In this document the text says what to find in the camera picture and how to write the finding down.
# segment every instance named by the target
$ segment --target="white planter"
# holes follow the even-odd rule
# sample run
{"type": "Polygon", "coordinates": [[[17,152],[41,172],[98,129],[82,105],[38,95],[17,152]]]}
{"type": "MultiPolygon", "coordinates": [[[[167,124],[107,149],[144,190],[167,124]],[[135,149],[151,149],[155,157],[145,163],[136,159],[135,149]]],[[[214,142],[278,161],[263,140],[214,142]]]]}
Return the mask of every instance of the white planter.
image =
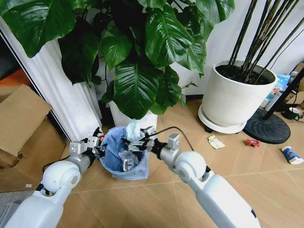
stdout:
{"type": "MultiPolygon", "coordinates": [[[[124,126],[126,127],[130,122],[131,118],[123,114],[114,101],[109,102],[111,113],[114,119],[115,126],[124,126]]],[[[153,114],[150,110],[148,113],[138,121],[140,128],[147,128],[149,126],[157,127],[157,115],[153,114]]]]}
{"type": "Polygon", "coordinates": [[[237,126],[246,122],[255,113],[263,100],[274,88],[277,76],[270,70],[263,73],[269,81],[267,85],[249,85],[223,77],[216,67],[226,65],[228,61],[213,65],[207,90],[203,96],[202,108],[205,115],[220,126],[237,126]]]}

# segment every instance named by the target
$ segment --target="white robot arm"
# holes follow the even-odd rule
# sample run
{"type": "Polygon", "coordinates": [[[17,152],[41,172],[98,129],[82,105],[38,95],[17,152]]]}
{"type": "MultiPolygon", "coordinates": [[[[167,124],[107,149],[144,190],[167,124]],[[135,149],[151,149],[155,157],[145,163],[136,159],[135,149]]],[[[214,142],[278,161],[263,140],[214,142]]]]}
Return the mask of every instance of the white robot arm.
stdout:
{"type": "MultiPolygon", "coordinates": [[[[129,150],[155,153],[193,189],[199,204],[218,227],[261,227],[252,208],[223,177],[210,170],[199,153],[181,153],[178,134],[171,134],[168,143],[161,143],[153,134],[155,129],[150,127],[144,132],[142,140],[127,142],[129,150]]],[[[105,147],[100,146],[98,137],[71,142],[67,161],[57,161],[46,169],[39,187],[21,203],[5,228],[55,228],[71,190],[94,159],[104,154],[105,147]]]]}

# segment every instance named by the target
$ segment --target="floor tile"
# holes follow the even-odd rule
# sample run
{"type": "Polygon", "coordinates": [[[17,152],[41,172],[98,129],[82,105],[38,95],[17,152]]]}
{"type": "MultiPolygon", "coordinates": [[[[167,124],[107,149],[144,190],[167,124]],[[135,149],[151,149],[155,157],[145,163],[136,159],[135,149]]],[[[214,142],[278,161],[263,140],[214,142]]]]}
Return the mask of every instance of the floor tile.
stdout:
{"type": "MultiPolygon", "coordinates": [[[[253,148],[245,144],[250,137],[243,132],[205,132],[197,116],[199,106],[200,100],[188,101],[185,108],[180,104],[168,108],[159,116],[157,130],[181,128],[206,164],[223,175],[252,206],[263,228],[304,227],[304,164],[289,164],[281,152],[282,147],[292,146],[304,157],[304,125],[286,121],[291,129],[287,142],[261,143],[259,148],[253,148]],[[209,145],[208,137],[213,134],[225,148],[215,150],[209,145]]],[[[171,133],[179,131],[168,130],[158,137],[166,142],[171,133]]],[[[182,152],[190,151],[182,134],[180,148],[182,152]]],[[[59,228],[216,227],[193,190],[152,153],[146,180],[117,180],[95,161],[74,191],[65,204],[59,228]]]]}
{"type": "Polygon", "coordinates": [[[59,225],[65,228],[105,228],[77,193],[67,198],[59,225]]]}

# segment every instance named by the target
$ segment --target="trash can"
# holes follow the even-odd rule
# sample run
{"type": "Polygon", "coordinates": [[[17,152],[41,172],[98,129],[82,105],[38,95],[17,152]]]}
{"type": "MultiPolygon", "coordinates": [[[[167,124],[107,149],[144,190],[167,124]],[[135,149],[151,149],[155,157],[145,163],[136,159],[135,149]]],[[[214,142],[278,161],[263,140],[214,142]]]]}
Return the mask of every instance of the trash can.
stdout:
{"type": "Polygon", "coordinates": [[[107,144],[105,156],[100,158],[102,166],[112,173],[112,176],[120,180],[141,180],[148,178],[149,152],[134,153],[138,158],[138,164],[129,171],[123,170],[123,160],[118,155],[128,150],[122,138],[126,138],[125,127],[115,127],[105,135],[102,145],[107,144]]]}

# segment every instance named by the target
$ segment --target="white column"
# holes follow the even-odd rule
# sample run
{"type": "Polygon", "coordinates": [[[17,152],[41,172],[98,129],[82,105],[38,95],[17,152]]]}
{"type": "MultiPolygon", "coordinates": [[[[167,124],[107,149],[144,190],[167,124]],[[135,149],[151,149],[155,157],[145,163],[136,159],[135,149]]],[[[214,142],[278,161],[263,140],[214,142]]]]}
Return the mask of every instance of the white column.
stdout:
{"type": "Polygon", "coordinates": [[[52,105],[52,112],[72,141],[86,138],[102,126],[94,86],[72,85],[61,67],[57,40],[46,43],[39,53],[29,58],[1,17],[0,30],[40,95],[52,105]]]}

